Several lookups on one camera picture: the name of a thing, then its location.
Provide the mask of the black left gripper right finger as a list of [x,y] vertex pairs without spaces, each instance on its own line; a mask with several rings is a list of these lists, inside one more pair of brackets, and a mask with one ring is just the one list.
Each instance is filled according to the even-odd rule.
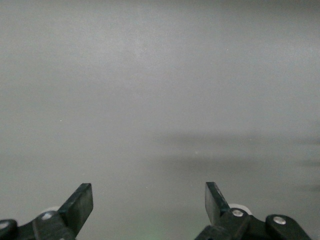
[[215,182],[205,183],[205,210],[211,225],[219,225],[230,206]]

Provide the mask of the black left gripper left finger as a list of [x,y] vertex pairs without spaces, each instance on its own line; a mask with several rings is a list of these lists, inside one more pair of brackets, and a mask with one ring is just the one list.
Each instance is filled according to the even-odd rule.
[[82,183],[58,209],[65,225],[79,234],[94,207],[91,183]]

